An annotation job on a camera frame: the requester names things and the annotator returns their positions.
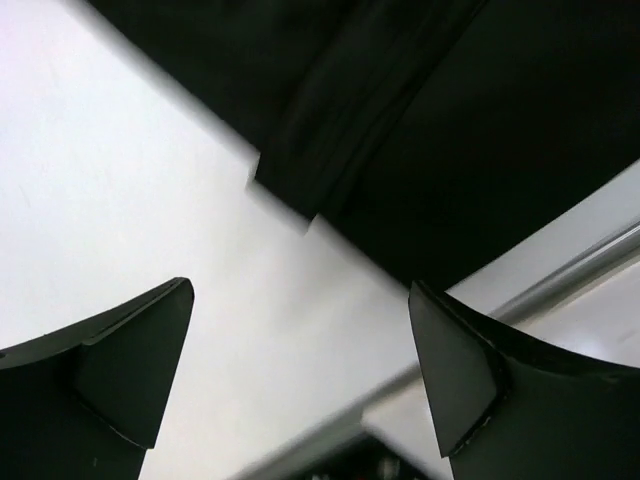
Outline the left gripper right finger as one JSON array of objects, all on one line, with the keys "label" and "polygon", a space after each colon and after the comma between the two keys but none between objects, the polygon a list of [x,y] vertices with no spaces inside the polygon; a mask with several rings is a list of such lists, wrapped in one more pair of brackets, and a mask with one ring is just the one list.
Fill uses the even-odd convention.
[{"label": "left gripper right finger", "polygon": [[413,284],[440,454],[457,479],[635,479],[639,371],[554,346]]}]

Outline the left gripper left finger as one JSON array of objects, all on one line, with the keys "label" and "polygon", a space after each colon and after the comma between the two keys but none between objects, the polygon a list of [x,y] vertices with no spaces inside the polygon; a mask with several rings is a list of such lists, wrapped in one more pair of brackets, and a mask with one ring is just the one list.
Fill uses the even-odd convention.
[{"label": "left gripper left finger", "polygon": [[187,278],[1,351],[4,479],[136,479],[194,305]]}]

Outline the black t-shirt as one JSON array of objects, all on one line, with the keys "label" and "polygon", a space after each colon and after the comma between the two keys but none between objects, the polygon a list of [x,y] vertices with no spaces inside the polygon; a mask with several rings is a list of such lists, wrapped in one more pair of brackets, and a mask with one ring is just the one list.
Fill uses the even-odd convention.
[{"label": "black t-shirt", "polygon": [[635,1],[97,1],[255,181],[445,290],[639,157]]}]

